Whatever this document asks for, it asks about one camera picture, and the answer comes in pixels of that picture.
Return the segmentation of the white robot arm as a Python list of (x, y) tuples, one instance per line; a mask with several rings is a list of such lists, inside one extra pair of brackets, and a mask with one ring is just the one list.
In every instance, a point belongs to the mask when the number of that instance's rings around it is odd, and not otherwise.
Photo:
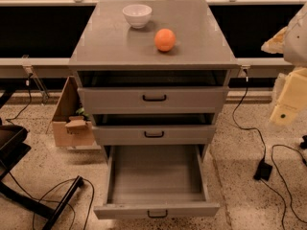
[(307, 107), (307, 3), (261, 50), (282, 54), (295, 69), (284, 79), (282, 90), (275, 101), (270, 122), (277, 126), (289, 125)]

